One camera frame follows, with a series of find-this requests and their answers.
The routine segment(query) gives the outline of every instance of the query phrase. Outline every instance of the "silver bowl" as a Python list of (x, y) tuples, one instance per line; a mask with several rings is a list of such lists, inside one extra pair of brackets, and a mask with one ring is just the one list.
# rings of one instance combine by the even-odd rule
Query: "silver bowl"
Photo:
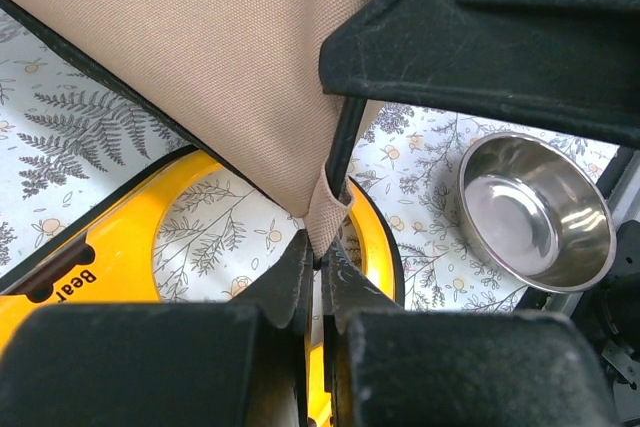
[(562, 152), (528, 135), (492, 134), (458, 173), (460, 227), (482, 261), (522, 282), (579, 292), (607, 273), (616, 251), (597, 187)]

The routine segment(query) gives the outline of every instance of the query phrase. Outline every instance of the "beige fabric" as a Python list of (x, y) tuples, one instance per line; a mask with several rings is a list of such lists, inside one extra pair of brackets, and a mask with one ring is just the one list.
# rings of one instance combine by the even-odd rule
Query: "beige fabric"
[(13, 1), (306, 216), (324, 252), (347, 210), (318, 183), (341, 104), (318, 52), (366, 0)]

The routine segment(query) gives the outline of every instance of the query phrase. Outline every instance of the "floral pattern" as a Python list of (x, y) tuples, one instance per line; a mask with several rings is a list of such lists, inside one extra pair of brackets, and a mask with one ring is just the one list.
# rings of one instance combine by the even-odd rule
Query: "floral pattern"
[[(494, 132), (526, 132), (569, 155), (597, 179), (616, 146), (516, 124), (387, 104), (357, 144), (351, 175), (388, 222), (413, 310), (509, 312), (524, 286), (476, 259), (458, 232), (456, 169), (465, 150)], [(152, 161), (184, 141), (63, 62), (0, 12), (0, 275), (61, 232)], [(189, 187), (155, 240), (153, 271), (169, 302), (224, 301), (277, 261), (302, 228), (227, 171)], [(356, 265), (347, 219), (341, 239)], [(318, 340), (319, 286), (314, 331)]]

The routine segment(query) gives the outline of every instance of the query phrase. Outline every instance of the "yellow ring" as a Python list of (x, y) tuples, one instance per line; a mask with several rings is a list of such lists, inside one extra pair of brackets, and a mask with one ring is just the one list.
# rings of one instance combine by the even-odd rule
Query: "yellow ring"
[[(39, 305), (60, 301), (157, 302), (159, 296), (149, 268), (153, 265), (157, 231), (178, 196), (220, 168), (221, 165), (204, 152), (189, 154), (170, 164), (88, 227), (87, 243), (96, 252), (95, 261), (89, 266), (75, 267), (56, 282), (54, 295), (48, 300), (34, 304), (24, 295), (0, 297), (0, 351), (20, 323)], [(351, 191), (355, 201), (349, 215), (360, 240), (362, 270), (373, 284), (393, 299), (393, 259), (384, 228), (360, 190), (352, 188)], [(131, 248), (123, 248), (132, 241)], [(87, 282), (86, 278), (91, 277), (83, 274), (84, 271), (96, 280)], [(322, 355), (322, 345), (311, 351), (309, 415), (319, 426), (328, 427), (331, 398), (324, 392)]]

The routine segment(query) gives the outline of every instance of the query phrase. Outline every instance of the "bowl rim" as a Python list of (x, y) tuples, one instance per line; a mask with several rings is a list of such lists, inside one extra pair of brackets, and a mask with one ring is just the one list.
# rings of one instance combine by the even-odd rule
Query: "bowl rim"
[[(585, 183), (591, 188), (591, 190), (595, 192), (596, 196), (598, 197), (598, 200), (600, 202), (602, 211), (604, 213), (604, 216), (607, 222), (608, 231), (609, 231), (609, 250), (607, 252), (607, 257), (604, 263), (602, 264), (602, 267), (598, 271), (598, 273), (595, 276), (593, 276), (591, 279), (587, 280), (586, 282), (583, 282), (578, 285), (570, 286), (570, 287), (558, 287), (558, 286), (553, 286), (553, 285), (538, 282), (537, 280), (534, 280), (531, 277), (518, 272), (509, 264), (504, 262), (500, 258), (500, 256), (497, 255), (496, 252), (491, 248), (491, 246), (485, 241), (484, 237), (480, 235), (480, 232), (475, 222), (473, 221), (471, 214), (469, 213), (467, 199), (464, 192), (464, 174), (466, 172), (466, 168), (469, 163), (469, 160), (471, 159), (471, 157), (473, 157), (473, 154), (480, 147), (494, 140), (505, 139), (505, 138), (515, 138), (519, 140), (533, 142), (547, 149), (553, 154), (557, 155), (558, 157), (563, 159), (565, 162), (567, 162), (567, 164), (571, 166), (571, 168), (578, 173), (578, 175), (585, 181)], [(611, 269), (611, 266), (613, 265), (613, 261), (615, 260), (615, 256), (616, 256), (617, 238), (616, 238), (616, 231), (613, 226), (613, 219), (611, 216), (611, 212), (609, 210), (609, 206), (607, 205), (607, 201), (602, 196), (602, 192), (600, 192), (600, 189), (598, 188), (598, 186), (589, 178), (586, 172), (584, 172), (584, 170), (582, 170), (576, 164), (576, 162), (574, 162), (564, 152), (552, 146), (548, 142), (542, 139), (539, 139), (537, 137), (534, 137), (532, 135), (521, 134), (519, 132), (497, 132), (497, 133), (486, 135), (478, 139), (476, 142), (474, 142), (463, 154), (462, 160), (460, 161), (460, 166), (458, 167), (457, 184), (458, 184), (457, 194), (458, 194), (458, 198), (460, 199), (460, 209), (461, 209), (460, 213), (466, 217), (466, 220), (468, 221), (467, 223), (469, 227), (473, 230), (473, 234), (477, 239), (478, 243), (480, 244), (480, 247), (487, 253), (487, 255), (491, 258), (493, 262), (495, 262), (499, 267), (505, 269), (507, 272), (509, 272), (511, 275), (513, 275), (515, 278), (517, 278), (521, 282), (524, 282), (525, 284), (531, 287), (535, 287), (539, 290), (543, 290), (545, 292), (551, 292), (555, 294), (568, 294), (568, 293), (574, 293), (574, 292), (582, 292), (584, 290), (587, 290), (595, 286), (598, 282), (600, 282), (604, 278), (605, 275), (607, 275), (607, 273)]]

